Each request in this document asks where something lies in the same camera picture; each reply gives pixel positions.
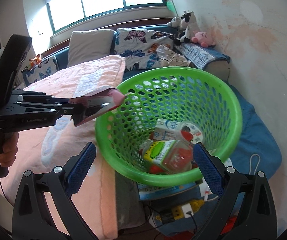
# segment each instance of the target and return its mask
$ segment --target butterfly pillowcase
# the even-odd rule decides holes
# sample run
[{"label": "butterfly pillowcase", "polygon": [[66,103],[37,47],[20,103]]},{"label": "butterfly pillowcase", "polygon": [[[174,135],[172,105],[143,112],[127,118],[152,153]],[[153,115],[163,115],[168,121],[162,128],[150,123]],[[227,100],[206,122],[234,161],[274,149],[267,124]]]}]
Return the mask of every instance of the butterfly pillowcase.
[{"label": "butterfly pillowcase", "polygon": [[174,34],[141,29],[118,28],[115,54],[125,57],[125,71],[161,67],[157,48],[173,48]]},{"label": "butterfly pillowcase", "polygon": [[44,79],[58,71],[57,59],[55,56],[43,59],[42,62],[32,68],[30,71],[22,73],[26,86]]}]

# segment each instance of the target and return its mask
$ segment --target human hand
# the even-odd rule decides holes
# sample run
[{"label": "human hand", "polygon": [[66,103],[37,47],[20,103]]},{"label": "human hand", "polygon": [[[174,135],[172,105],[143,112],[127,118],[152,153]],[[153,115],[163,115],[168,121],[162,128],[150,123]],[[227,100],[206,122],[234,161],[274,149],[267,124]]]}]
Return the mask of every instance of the human hand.
[{"label": "human hand", "polygon": [[2,149],[3,153],[0,154],[0,166],[10,167],[16,159],[16,153],[18,152],[17,143],[19,139],[19,133],[14,132],[12,137],[5,141]]}]

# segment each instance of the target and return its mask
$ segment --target window frame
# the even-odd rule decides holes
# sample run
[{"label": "window frame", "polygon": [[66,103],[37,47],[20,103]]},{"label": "window frame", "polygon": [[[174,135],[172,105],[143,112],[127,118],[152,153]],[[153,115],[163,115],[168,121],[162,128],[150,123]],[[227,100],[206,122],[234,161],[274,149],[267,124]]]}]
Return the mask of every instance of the window frame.
[{"label": "window frame", "polygon": [[123,11],[123,10],[126,10],[126,9],[132,9],[132,8],[140,8],[140,7],[150,7],[150,6],[166,6],[167,5],[167,1],[166,0],[162,0],[161,3],[146,3],[146,4],[136,4],[136,5],[126,5],[126,1],[125,0],[122,0],[123,1],[123,8],[118,8],[118,9],[114,9],[114,10],[110,10],[110,11],[105,11],[105,12],[102,12],[102,13],[98,13],[98,14],[95,14],[95,15],[91,15],[89,17],[86,17],[85,16],[85,8],[84,8],[84,5],[83,5],[83,1],[81,0],[81,6],[82,6],[82,10],[83,10],[83,13],[84,13],[84,18],[78,20],[78,21],[75,21],[73,23],[70,23],[62,28],[60,28],[59,30],[55,30],[54,28],[54,24],[53,24],[53,20],[52,20],[52,15],[51,15],[51,10],[50,10],[50,5],[49,3],[47,3],[47,11],[48,11],[48,16],[49,16],[49,20],[50,20],[50,25],[51,25],[51,28],[52,28],[52,32],[53,34],[56,34],[64,29],[67,29],[75,24],[78,24],[80,22],[83,22],[83,21],[86,21],[88,19],[91,19],[91,18],[94,18],[94,17],[97,17],[97,16],[101,16],[101,15],[104,15],[104,14],[109,14],[109,13],[112,13],[112,12],[117,12],[117,11]]}]

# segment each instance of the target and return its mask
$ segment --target green plastic basket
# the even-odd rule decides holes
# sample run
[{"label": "green plastic basket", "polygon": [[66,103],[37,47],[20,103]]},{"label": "green plastic basket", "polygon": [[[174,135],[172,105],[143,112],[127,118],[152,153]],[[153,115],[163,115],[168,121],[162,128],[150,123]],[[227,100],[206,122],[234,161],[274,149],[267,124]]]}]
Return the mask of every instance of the green plastic basket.
[{"label": "green plastic basket", "polygon": [[242,129],[236,95],[217,77],[193,68],[146,71],[118,89],[131,93],[119,108],[96,120],[96,140],[103,157],[123,176],[143,184],[171,187],[202,178],[199,169],[174,175],[145,172],[138,154],[158,118],[190,121],[201,128],[204,146],[223,162],[235,149]]}]

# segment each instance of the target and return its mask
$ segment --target pink blanket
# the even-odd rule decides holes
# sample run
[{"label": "pink blanket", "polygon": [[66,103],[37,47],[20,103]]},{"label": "pink blanket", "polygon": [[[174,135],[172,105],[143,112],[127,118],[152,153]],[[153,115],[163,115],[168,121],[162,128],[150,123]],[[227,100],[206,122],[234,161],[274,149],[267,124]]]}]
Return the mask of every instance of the pink blanket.
[{"label": "pink blanket", "polygon": [[[25,90],[45,92],[56,97],[78,97],[103,85],[116,87],[122,81],[124,70],[125,58],[111,55],[58,71]],[[21,131],[16,161],[9,168],[9,175],[1,179],[11,204],[14,204],[26,170],[35,174],[49,172],[57,165],[63,166],[71,156],[78,155],[88,141],[96,143],[94,124],[95,120],[92,120],[74,127],[70,116],[62,116],[53,127]],[[45,193],[45,196],[57,228],[67,234],[51,195]],[[117,238],[115,172],[102,158],[98,148],[96,159],[79,192],[71,199],[99,239]]]}]

